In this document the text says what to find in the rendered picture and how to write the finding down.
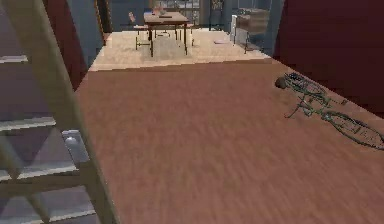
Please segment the red wooden chair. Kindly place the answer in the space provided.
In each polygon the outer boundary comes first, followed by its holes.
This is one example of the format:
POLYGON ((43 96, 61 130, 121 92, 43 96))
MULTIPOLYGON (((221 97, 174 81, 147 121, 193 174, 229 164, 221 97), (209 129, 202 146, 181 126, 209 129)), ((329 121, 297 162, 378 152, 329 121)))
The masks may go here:
POLYGON ((149 46, 150 43, 142 43, 140 40, 139 40, 139 37, 140 37, 140 32, 141 31, 146 31, 147 34, 148 34, 148 26, 147 25, 138 25, 137 24, 137 20, 136 20, 136 17, 134 15, 133 12, 129 12, 128 13, 128 17, 130 19, 130 24, 132 26, 132 28, 136 31, 136 36, 135 36, 135 49, 138 50, 138 48, 140 46, 149 46))

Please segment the brown wooden table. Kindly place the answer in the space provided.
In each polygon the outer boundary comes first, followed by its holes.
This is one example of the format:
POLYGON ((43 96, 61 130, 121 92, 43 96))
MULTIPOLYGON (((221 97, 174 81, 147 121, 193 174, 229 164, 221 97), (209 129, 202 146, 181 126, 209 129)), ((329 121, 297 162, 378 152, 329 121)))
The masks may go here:
POLYGON ((183 26, 186 31, 189 20, 180 12, 166 12, 164 15, 144 14, 144 24, 148 26, 148 40, 150 41, 150 55, 153 56, 153 36, 152 31, 156 26, 183 26))

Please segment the green bicycle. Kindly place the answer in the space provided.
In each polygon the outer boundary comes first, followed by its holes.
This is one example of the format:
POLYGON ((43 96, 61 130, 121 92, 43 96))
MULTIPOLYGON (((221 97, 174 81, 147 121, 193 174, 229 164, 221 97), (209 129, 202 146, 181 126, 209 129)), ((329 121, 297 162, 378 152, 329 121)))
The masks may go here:
POLYGON ((291 118, 299 109, 308 117, 317 114, 354 142, 384 151, 384 134, 345 113, 332 110, 332 103, 346 105, 348 103, 346 99, 341 101, 332 99, 319 84, 295 72, 278 77, 275 86, 299 93, 297 106, 286 115, 286 118, 291 118))

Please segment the grey metal can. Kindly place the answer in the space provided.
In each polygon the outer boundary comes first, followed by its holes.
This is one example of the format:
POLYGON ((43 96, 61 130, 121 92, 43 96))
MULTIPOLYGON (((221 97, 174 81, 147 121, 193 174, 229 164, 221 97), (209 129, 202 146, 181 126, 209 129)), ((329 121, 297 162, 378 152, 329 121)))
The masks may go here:
POLYGON ((82 163, 89 160, 89 155, 79 130, 65 130, 62 132, 62 137, 74 163, 82 163))

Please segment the white cabinet with boxes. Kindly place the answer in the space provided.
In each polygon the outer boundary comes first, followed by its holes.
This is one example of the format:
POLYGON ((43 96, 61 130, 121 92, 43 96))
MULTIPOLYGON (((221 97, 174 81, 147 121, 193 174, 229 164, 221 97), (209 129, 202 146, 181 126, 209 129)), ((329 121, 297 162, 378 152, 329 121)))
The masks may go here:
POLYGON ((240 8, 232 16, 231 41, 244 48, 244 53, 262 50, 269 20, 269 12, 258 8, 240 8))

